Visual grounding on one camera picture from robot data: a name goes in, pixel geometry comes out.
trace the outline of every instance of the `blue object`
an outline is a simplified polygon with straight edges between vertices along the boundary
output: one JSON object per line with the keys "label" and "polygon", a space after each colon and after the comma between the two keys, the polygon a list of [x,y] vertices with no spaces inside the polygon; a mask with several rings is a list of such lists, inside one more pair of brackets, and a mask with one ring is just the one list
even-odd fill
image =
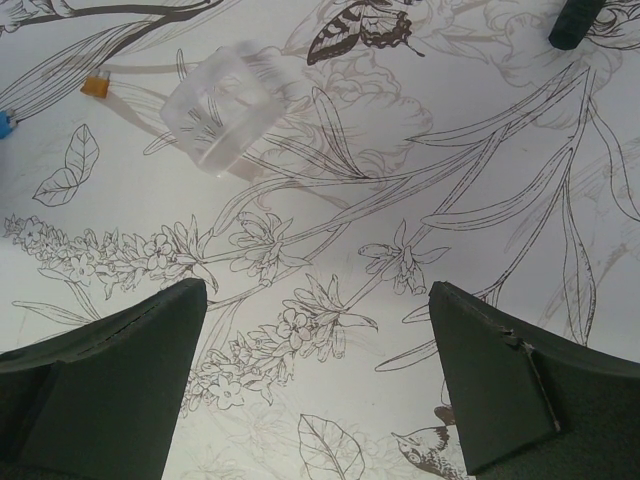
{"label": "blue object", "polygon": [[15,121],[11,121],[11,116],[5,111],[0,112],[0,139],[5,138],[15,128]]}

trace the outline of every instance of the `moth illustration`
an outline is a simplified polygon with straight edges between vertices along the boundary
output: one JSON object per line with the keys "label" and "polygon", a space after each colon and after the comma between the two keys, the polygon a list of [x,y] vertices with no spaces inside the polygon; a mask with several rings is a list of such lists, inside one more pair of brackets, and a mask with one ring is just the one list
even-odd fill
{"label": "moth illustration", "polygon": [[[403,0],[413,5],[421,0]],[[311,43],[307,65],[339,57],[349,52],[360,40],[368,47],[397,47],[404,43],[419,56],[423,53],[411,47],[411,20],[407,12],[394,7],[393,0],[357,0],[333,17]]]}
{"label": "moth illustration", "polygon": [[467,480],[458,431],[450,407],[437,407],[436,416],[444,426],[417,430],[409,435],[396,435],[398,448],[416,468],[446,480]]}

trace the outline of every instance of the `flower illustration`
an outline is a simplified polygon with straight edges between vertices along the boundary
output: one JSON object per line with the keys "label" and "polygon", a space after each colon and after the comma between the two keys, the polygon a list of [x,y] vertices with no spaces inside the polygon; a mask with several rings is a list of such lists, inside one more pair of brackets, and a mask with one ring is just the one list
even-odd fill
{"label": "flower illustration", "polygon": [[231,382],[227,377],[220,375],[218,385],[209,386],[209,392],[216,396],[217,405],[220,410],[228,410],[232,405],[240,406],[244,404],[244,399],[240,393],[242,386],[239,382]]}
{"label": "flower illustration", "polygon": [[393,280],[396,294],[402,295],[407,286],[413,295],[427,291],[421,265],[428,265],[444,255],[449,247],[430,250],[423,254],[413,251],[405,242],[407,224],[403,220],[394,235],[394,246],[372,243],[358,250],[360,255],[373,258],[366,267],[367,273],[377,274],[382,271],[382,280]]}
{"label": "flower illustration", "polygon": [[18,238],[22,240],[25,247],[29,248],[32,243],[40,241],[40,232],[42,232],[43,224],[37,219],[27,219],[24,228],[18,235]]}
{"label": "flower illustration", "polygon": [[240,362],[242,365],[249,365],[253,349],[240,332],[238,332],[237,340],[231,340],[229,342],[229,347],[231,348],[231,353],[233,353],[236,363]]}
{"label": "flower illustration", "polygon": [[223,452],[214,454],[208,445],[203,457],[195,459],[194,468],[180,475],[180,480],[244,480],[245,472],[235,460],[223,457]]}
{"label": "flower illustration", "polygon": [[251,449],[254,458],[264,459],[266,455],[273,455],[274,448],[286,455],[286,446],[280,441],[283,436],[291,432],[291,423],[287,419],[286,407],[282,404],[267,406],[264,403],[253,403],[243,409],[244,428],[238,429],[236,435],[229,437],[229,441],[236,445],[243,445]]}
{"label": "flower illustration", "polygon": [[[391,70],[376,62],[372,49],[313,66],[306,64],[304,56],[286,54],[275,47],[245,60],[271,94],[287,105],[285,115],[276,124],[282,135],[332,155],[313,95],[314,88],[326,92],[338,112],[354,161],[362,171],[370,169],[379,174],[381,170],[399,168],[415,146],[406,141],[410,132],[425,132],[432,126],[431,114],[415,98],[402,95],[401,85]],[[281,69],[301,73],[283,85],[278,73]],[[390,124],[403,125],[402,132],[385,128]],[[382,160],[372,163],[374,152]]]}
{"label": "flower illustration", "polygon": [[307,327],[308,319],[304,313],[297,313],[293,308],[287,308],[280,315],[277,332],[282,338],[288,338],[293,350],[299,350],[303,342],[311,340],[311,332]]}
{"label": "flower illustration", "polygon": [[639,7],[638,0],[607,2],[598,14],[587,38],[605,48],[620,50],[638,48],[640,46]]}
{"label": "flower illustration", "polygon": [[189,372],[189,378],[185,387],[184,396],[180,405],[180,413],[186,417],[188,412],[195,412],[200,403],[204,400],[207,405],[211,405],[216,398],[209,392],[209,387],[218,380],[217,375],[207,372]]}
{"label": "flower illustration", "polygon": [[155,270],[156,268],[167,267],[167,255],[171,253],[171,244],[167,241],[166,235],[156,235],[150,242],[144,246],[144,253],[149,256],[147,268]]}
{"label": "flower illustration", "polygon": [[[595,72],[594,91],[602,89],[613,73],[622,66],[622,52],[602,48],[586,39],[574,50],[563,52],[553,48],[547,37],[557,18],[562,2],[544,0],[531,9],[522,2],[491,0],[484,8],[487,26],[501,37],[505,53],[494,54],[492,61],[504,80],[517,87],[545,85],[566,69],[562,81],[569,82],[588,68]],[[549,90],[551,95],[555,86]],[[577,121],[573,112],[545,114],[536,123],[544,126],[568,127]]]}
{"label": "flower illustration", "polygon": [[260,285],[271,286],[278,272],[278,264],[286,267],[302,267],[309,262],[302,258],[291,257],[282,251],[284,232],[293,219],[282,222],[278,216],[267,214],[269,224],[250,212],[241,212],[238,222],[244,232],[233,234],[229,241],[247,250],[231,262],[231,271],[247,270],[250,277],[260,276]]}
{"label": "flower illustration", "polygon": [[95,272],[95,267],[89,264],[89,256],[85,253],[80,258],[71,258],[71,274],[69,278],[72,282],[82,283],[85,286],[89,286],[91,282],[91,275]]}
{"label": "flower illustration", "polygon": [[29,3],[47,15],[58,15],[60,17],[74,15],[74,10],[65,0],[29,0]]}
{"label": "flower illustration", "polygon": [[0,1],[0,35],[15,32],[20,27],[20,22],[35,15],[24,8],[22,0]]}
{"label": "flower illustration", "polygon": [[306,358],[317,351],[318,360],[321,362],[326,361],[331,353],[334,358],[342,358],[346,349],[345,328],[363,326],[378,329],[378,325],[371,318],[349,313],[349,309],[340,300],[338,278],[335,275],[331,277],[327,289],[311,275],[307,275],[307,279],[311,290],[298,288],[293,292],[295,300],[282,302],[287,308],[282,314],[283,320],[286,313],[287,324],[291,325],[292,315],[295,312],[293,321],[297,322],[296,328],[310,330],[311,338],[309,341],[304,339],[306,337],[304,332],[293,340],[296,346],[299,340],[302,340],[302,345],[297,349],[297,353],[302,357]]}
{"label": "flower illustration", "polygon": [[135,289],[145,277],[162,280],[163,288],[183,278],[196,277],[205,281],[209,295],[218,289],[205,262],[205,249],[213,232],[199,234],[194,216],[189,228],[180,222],[173,228],[163,225],[162,232],[150,239],[120,235],[115,229],[106,232],[101,242],[91,229],[70,240],[64,232],[37,217],[25,220],[14,215],[5,219],[4,226],[4,236],[13,237],[14,244],[35,256],[42,269],[57,272],[56,278],[70,278],[88,286],[90,277],[96,275],[104,285],[107,300],[116,285],[126,292]]}

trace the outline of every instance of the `leaf illustration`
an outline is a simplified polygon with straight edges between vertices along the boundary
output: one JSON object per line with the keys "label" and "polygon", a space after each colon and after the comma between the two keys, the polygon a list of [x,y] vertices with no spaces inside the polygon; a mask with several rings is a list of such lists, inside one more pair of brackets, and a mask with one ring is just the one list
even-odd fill
{"label": "leaf illustration", "polygon": [[40,273],[40,275],[43,275],[47,278],[51,278],[52,280],[63,280],[65,282],[69,281],[69,277],[67,277],[65,274],[60,273],[56,270],[50,270],[48,268],[39,268],[38,273]]}
{"label": "leaf illustration", "polygon": [[[141,52],[157,45],[162,45],[163,43],[166,43],[169,40],[182,35],[183,33],[194,30],[199,25],[210,22],[213,18],[217,17],[226,10],[233,8],[241,1],[242,0],[203,0],[197,2],[193,2],[193,0],[165,1],[162,3],[165,6],[184,6],[184,10],[176,14],[177,16],[183,17],[183,20],[173,21],[168,24],[166,24],[166,22],[163,22],[165,23],[163,27],[149,32],[144,37],[140,38],[140,40],[127,46],[127,48],[123,50],[123,53],[131,54],[134,52]],[[157,18],[157,15],[151,14],[146,16],[145,20],[154,20]],[[164,18],[171,19],[171,15],[167,15]]]}
{"label": "leaf illustration", "polygon": [[210,228],[206,232],[204,232],[200,238],[198,238],[198,243],[196,244],[196,252],[200,257],[204,257],[204,251],[207,248],[207,245],[213,238],[213,228]]}
{"label": "leaf illustration", "polygon": [[364,459],[358,442],[336,423],[300,415],[300,456],[311,480],[359,480]]}
{"label": "leaf illustration", "polygon": [[60,168],[40,184],[34,200],[47,207],[57,207],[69,203],[78,191],[78,181],[69,168]]}
{"label": "leaf illustration", "polygon": [[504,141],[511,123],[504,125],[502,128],[496,130],[487,137],[483,142],[478,143],[478,146],[482,146],[480,155],[471,164],[471,168],[467,170],[460,181],[449,192],[449,195],[443,200],[443,202],[436,208],[433,214],[446,213],[449,209],[464,195],[464,193],[471,187],[476,178],[483,172],[489,161],[493,158],[493,155],[498,150],[500,144]]}
{"label": "leaf illustration", "polygon": [[413,312],[402,319],[402,323],[430,322],[431,314],[429,313],[429,305],[423,305],[416,308]]}
{"label": "leaf illustration", "polygon": [[168,147],[169,145],[174,145],[175,143],[178,143],[178,140],[176,139],[176,137],[173,136],[173,133],[164,132],[163,134],[158,136],[153,142],[147,145],[145,149],[142,151],[142,154],[145,156],[153,155],[154,153],[162,150],[164,147]]}
{"label": "leaf illustration", "polygon": [[559,167],[571,161],[574,152],[571,145],[570,141],[560,148],[533,181],[517,195],[477,210],[429,215],[422,219],[422,223],[442,230],[469,231],[492,227],[518,215],[542,195]]}
{"label": "leaf illustration", "polygon": [[376,357],[384,357],[384,350],[382,350],[377,343],[372,342],[369,337],[370,336],[363,334],[360,331],[352,329],[344,331],[345,342],[350,347],[360,347],[371,355],[375,355]]}
{"label": "leaf illustration", "polygon": [[473,145],[487,138],[491,133],[503,128],[505,125],[511,124],[505,135],[506,140],[535,121],[547,110],[554,107],[584,80],[584,74],[577,75],[571,79],[571,81],[562,85],[561,88],[554,91],[553,89],[557,87],[558,80],[563,77],[566,70],[567,69],[564,69],[558,73],[524,100],[491,118],[454,130],[416,135],[408,140],[441,147]]}
{"label": "leaf illustration", "polygon": [[91,303],[91,299],[80,285],[72,281],[67,281],[67,286],[73,292],[73,295],[76,297],[78,304],[80,304],[82,309],[87,313],[87,315],[89,315],[89,318],[92,318],[93,320],[100,320],[102,318],[102,316],[100,316],[96,308],[93,306],[93,303]]}
{"label": "leaf illustration", "polygon": [[455,35],[433,32],[426,38],[417,37],[417,39],[438,52],[455,55],[457,57],[473,58],[482,60],[484,63],[489,63],[487,56],[482,53],[481,50],[463,41],[465,39],[464,36],[456,37]]}
{"label": "leaf illustration", "polygon": [[196,263],[193,266],[193,274],[196,277],[201,278],[202,280],[207,282],[211,286],[211,288],[213,288],[214,292],[217,292],[218,288],[220,288],[218,285],[218,281],[216,280],[216,277],[214,277],[213,274],[209,271],[209,269],[204,265],[201,265],[200,263]]}
{"label": "leaf illustration", "polygon": [[216,101],[213,99],[212,95],[207,95],[207,108],[209,109],[209,116],[213,123],[215,123],[218,127],[222,127],[222,118],[220,118],[220,111],[218,110],[218,105],[216,105]]}
{"label": "leaf illustration", "polygon": [[178,72],[178,79],[181,82],[189,75],[187,65],[184,63],[184,53],[181,48],[179,48],[176,53],[176,71]]}
{"label": "leaf illustration", "polygon": [[99,155],[100,149],[89,127],[81,125],[71,136],[64,163],[73,172],[78,184],[80,184],[85,182],[91,175],[91,170]]}
{"label": "leaf illustration", "polygon": [[401,353],[397,357],[393,357],[386,362],[382,362],[376,367],[376,372],[391,372],[415,365],[418,362],[426,360],[438,353],[438,346],[435,340],[429,340],[427,343],[419,347]]}
{"label": "leaf illustration", "polygon": [[430,263],[438,261],[440,257],[442,257],[449,250],[451,250],[451,247],[434,248],[433,250],[430,250],[427,253],[423,253],[421,255],[414,255],[413,258],[418,263],[421,263],[423,265],[429,265]]}
{"label": "leaf illustration", "polygon": [[18,121],[46,110],[75,92],[92,69],[149,23],[108,28],[49,57],[0,92],[0,110],[13,108]]}
{"label": "leaf illustration", "polygon": [[[242,305],[243,301],[244,300],[240,300],[238,302],[232,303],[224,309],[218,307],[218,311],[216,311],[216,314],[219,315],[219,318],[215,321],[211,332],[204,342],[202,350],[200,350],[198,365],[202,365],[202,363],[205,361],[208,351],[221,350],[227,344],[227,339],[229,338],[229,333],[231,332],[231,327],[233,326],[233,318],[238,311],[238,308],[240,308],[240,305]],[[207,308],[207,310],[211,311],[215,307],[216,305],[214,303],[209,308]]]}
{"label": "leaf illustration", "polygon": [[313,87],[311,92],[313,101],[320,117],[320,125],[324,136],[333,150],[333,153],[342,161],[345,174],[350,173],[356,177],[362,178],[365,175],[358,169],[349,152],[347,139],[344,136],[342,122],[338,116],[338,111],[331,99],[318,87]]}
{"label": "leaf illustration", "polygon": [[198,245],[198,220],[195,215],[191,215],[191,224],[187,230],[187,250],[190,253],[197,251]]}
{"label": "leaf illustration", "polygon": [[26,308],[27,310],[31,310],[38,315],[42,315],[43,317],[48,318],[49,320],[53,320],[56,323],[61,323],[62,325],[73,325],[74,327],[78,327],[91,323],[91,320],[87,318],[76,315],[75,313],[65,310],[64,308],[49,305],[47,303],[16,301],[12,302],[11,304],[14,307]]}
{"label": "leaf illustration", "polygon": [[568,326],[573,339],[581,345],[587,345],[596,309],[596,283],[587,251],[573,219],[568,181],[562,194],[562,224],[565,235],[563,279]]}
{"label": "leaf illustration", "polygon": [[343,327],[371,327],[378,330],[378,324],[375,320],[365,317],[364,315],[356,315],[353,313],[341,313],[338,323]]}
{"label": "leaf illustration", "polygon": [[[334,159],[325,155],[319,150],[315,148],[305,145],[302,142],[294,140],[292,138],[282,137],[280,135],[275,135],[272,133],[268,133],[264,136],[264,139],[272,145],[276,147],[289,150],[292,153],[303,158],[305,161],[309,162],[316,167],[319,167],[327,172],[331,172],[338,176],[345,176],[345,170],[342,164],[337,163]],[[346,172],[347,176],[351,177],[353,174],[351,172]]]}
{"label": "leaf illustration", "polygon": [[607,146],[609,151],[609,161],[611,164],[611,194],[618,205],[618,208],[627,217],[632,220],[640,221],[640,212],[636,208],[633,198],[631,197],[631,188],[629,186],[629,177],[627,176],[627,168],[625,165],[622,147],[618,142],[615,134],[609,128],[604,120],[598,115],[593,102],[590,102],[590,111],[592,113],[593,125],[600,134],[600,138]]}
{"label": "leaf illustration", "polygon": [[[623,5],[622,3],[613,2],[611,4],[611,10],[626,10],[625,7],[621,7],[618,5]],[[589,41],[595,43],[604,48],[611,48],[616,50],[636,50],[638,46],[640,46],[640,18],[632,18],[630,20],[624,21],[622,19],[617,19],[615,22],[611,22],[612,25],[615,25],[615,28],[609,33],[605,35],[589,35]]]}
{"label": "leaf illustration", "polygon": [[167,126],[160,118],[159,112],[166,101],[167,96],[162,93],[121,80],[113,80],[109,87],[109,96],[102,105],[134,127],[150,135],[161,136],[166,132]]}

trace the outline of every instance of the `bird illustration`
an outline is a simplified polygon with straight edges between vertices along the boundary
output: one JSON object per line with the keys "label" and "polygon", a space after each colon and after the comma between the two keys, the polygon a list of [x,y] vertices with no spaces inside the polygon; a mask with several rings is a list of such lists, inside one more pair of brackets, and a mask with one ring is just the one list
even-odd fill
{"label": "bird illustration", "polygon": [[434,413],[444,426],[423,428],[404,436],[391,434],[398,441],[400,452],[425,472],[446,480],[469,479],[451,407],[436,407]]}

